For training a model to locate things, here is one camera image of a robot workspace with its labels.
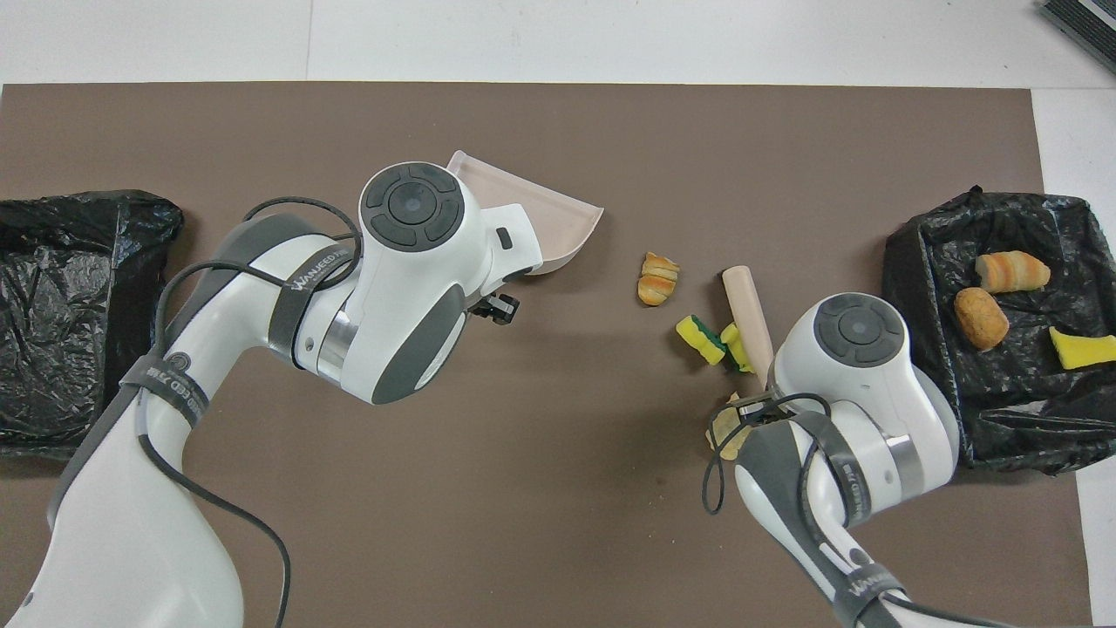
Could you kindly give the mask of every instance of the trash bag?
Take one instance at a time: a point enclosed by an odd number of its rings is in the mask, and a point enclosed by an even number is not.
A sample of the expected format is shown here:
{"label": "trash bag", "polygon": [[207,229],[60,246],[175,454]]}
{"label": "trash bag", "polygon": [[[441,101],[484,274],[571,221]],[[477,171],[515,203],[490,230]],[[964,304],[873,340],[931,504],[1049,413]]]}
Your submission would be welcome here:
{"label": "trash bag", "polygon": [[[993,294],[1011,328],[980,354],[961,331],[953,298],[980,284],[978,255],[1006,250],[1042,260],[1050,281]],[[914,364],[956,414],[963,464],[1055,475],[1113,453],[1116,365],[1067,371],[1049,334],[1116,332],[1116,265],[1086,201],[975,186],[887,238],[883,296],[906,319]]]}
{"label": "trash bag", "polygon": [[0,456],[73,455],[151,348],[182,221],[138,190],[0,201]]}

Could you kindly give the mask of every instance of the white floor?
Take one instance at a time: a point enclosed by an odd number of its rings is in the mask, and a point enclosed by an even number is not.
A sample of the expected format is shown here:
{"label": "white floor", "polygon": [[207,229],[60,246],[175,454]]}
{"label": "white floor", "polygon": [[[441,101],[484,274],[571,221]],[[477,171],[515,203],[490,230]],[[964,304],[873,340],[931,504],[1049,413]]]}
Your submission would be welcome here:
{"label": "white floor", "polygon": [[[0,86],[302,79],[1030,88],[1047,191],[1116,232],[1116,75],[1031,0],[0,0]],[[1077,481],[1113,625],[1116,460]]]}

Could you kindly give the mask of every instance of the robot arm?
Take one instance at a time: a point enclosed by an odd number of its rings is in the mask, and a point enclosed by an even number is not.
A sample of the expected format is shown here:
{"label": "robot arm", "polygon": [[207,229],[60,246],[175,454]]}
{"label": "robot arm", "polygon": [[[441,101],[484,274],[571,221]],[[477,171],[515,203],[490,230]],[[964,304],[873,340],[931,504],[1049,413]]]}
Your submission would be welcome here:
{"label": "robot arm", "polygon": [[[181,470],[208,400],[253,347],[371,404],[406,397],[436,375],[470,309],[542,262],[521,206],[481,210],[456,176],[425,163],[372,177],[357,236],[360,259],[289,214],[230,233],[214,257],[233,263],[201,277],[169,347],[129,371],[62,473],[46,559],[9,628],[241,626],[228,553],[141,437]],[[349,262],[355,271],[316,289]],[[504,322],[512,313],[501,311]]]}
{"label": "robot arm", "polygon": [[908,356],[906,327],[886,301],[844,293],[815,305],[777,354],[772,388],[828,405],[780,404],[792,415],[744,439],[737,486],[841,626],[1002,626],[913,605],[848,533],[873,513],[945,484],[956,465],[953,415]]}

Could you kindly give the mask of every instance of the velcro strap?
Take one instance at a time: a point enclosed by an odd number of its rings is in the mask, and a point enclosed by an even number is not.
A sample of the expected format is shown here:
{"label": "velcro strap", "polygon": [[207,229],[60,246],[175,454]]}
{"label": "velcro strap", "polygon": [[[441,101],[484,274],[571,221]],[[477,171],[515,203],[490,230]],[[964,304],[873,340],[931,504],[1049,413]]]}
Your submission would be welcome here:
{"label": "velcro strap", "polygon": [[834,613],[845,628],[853,628],[864,609],[884,591],[903,590],[903,584],[878,562],[866,564],[849,573],[845,587],[834,596]]}
{"label": "velcro strap", "polygon": [[276,308],[271,311],[271,323],[268,327],[268,347],[271,351],[298,367],[295,360],[295,340],[314,290],[341,263],[352,259],[352,249],[333,244],[316,252],[287,278],[279,289]]}
{"label": "velcro strap", "polygon": [[843,528],[852,528],[867,521],[872,515],[868,481],[864,477],[859,461],[837,426],[829,417],[818,413],[795,415],[791,421],[817,442],[818,448],[825,454],[826,462],[833,471],[834,479],[840,486],[841,501],[845,503]]}
{"label": "velcro strap", "polygon": [[190,427],[198,427],[202,415],[209,410],[209,397],[202,387],[171,363],[154,356],[144,356],[121,379],[121,386],[135,386],[150,390],[182,413]]}

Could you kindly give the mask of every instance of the wooden rolling pin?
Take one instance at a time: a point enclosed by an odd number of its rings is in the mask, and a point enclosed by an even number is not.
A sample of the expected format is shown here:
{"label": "wooden rolling pin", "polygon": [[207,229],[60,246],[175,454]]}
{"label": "wooden rolling pin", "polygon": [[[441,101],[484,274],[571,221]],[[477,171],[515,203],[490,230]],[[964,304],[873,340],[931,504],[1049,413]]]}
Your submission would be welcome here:
{"label": "wooden rolling pin", "polygon": [[771,349],[771,335],[768,334],[767,321],[763,320],[760,297],[756,292],[756,282],[752,281],[752,271],[747,265],[733,265],[721,272],[721,280],[724,281],[724,292],[729,297],[729,307],[732,308],[732,320],[740,330],[740,341],[744,346],[744,354],[748,355],[748,364],[766,390],[775,351]]}

